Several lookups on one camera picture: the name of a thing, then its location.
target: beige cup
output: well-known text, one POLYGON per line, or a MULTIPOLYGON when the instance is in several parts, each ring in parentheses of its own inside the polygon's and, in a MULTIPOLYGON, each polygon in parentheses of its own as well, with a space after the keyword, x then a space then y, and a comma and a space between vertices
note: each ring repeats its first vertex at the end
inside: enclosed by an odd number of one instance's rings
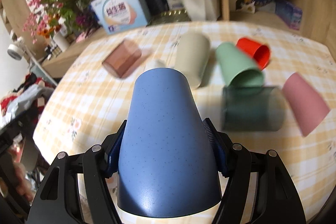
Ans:
POLYGON ((188 32, 178 43, 174 69, 187 78, 190 88, 196 89, 202 82, 209 56, 209 39, 201 33, 188 32))

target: red cup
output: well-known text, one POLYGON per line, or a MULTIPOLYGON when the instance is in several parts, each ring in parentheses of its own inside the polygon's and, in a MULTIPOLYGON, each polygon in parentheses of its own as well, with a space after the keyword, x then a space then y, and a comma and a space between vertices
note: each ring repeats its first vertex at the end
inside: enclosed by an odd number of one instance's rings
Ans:
POLYGON ((253 58, 261 70, 266 68, 271 56, 270 49, 266 45, 243 37, 238 40, 236 47, 253 58))
POLYGON ((308 136, 330 112, 322 96, 297 72, 287 79, 282 92, 304 137, 308 136))

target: pink cup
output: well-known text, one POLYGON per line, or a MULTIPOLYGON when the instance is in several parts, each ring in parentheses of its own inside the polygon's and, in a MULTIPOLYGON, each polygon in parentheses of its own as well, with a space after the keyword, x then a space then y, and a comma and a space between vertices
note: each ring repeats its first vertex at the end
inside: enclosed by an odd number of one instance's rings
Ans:
POLYGON ((287 79, 282 91, 304 137, 308 136, 330 112, 322 96, 297 72, 287 79))

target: dark green transparent cup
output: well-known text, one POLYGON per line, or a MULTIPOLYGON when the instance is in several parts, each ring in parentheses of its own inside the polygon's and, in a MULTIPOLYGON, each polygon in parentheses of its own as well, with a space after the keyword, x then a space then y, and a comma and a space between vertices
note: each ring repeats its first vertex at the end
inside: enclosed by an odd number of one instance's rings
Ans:
POLYGON ((221 125, 225 131, 278 131, 285 119, 285 99, 275 86, 223 88, 221 125))

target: purple box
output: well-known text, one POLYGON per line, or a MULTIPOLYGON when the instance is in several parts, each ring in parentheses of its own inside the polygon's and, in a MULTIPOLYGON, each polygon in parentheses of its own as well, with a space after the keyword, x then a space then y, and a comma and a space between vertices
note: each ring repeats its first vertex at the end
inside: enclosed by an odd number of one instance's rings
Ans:
POLYGON ((302 10, 286 0, 278 0, 275 13, 288 25, 290 29, 299 30, 302 10))

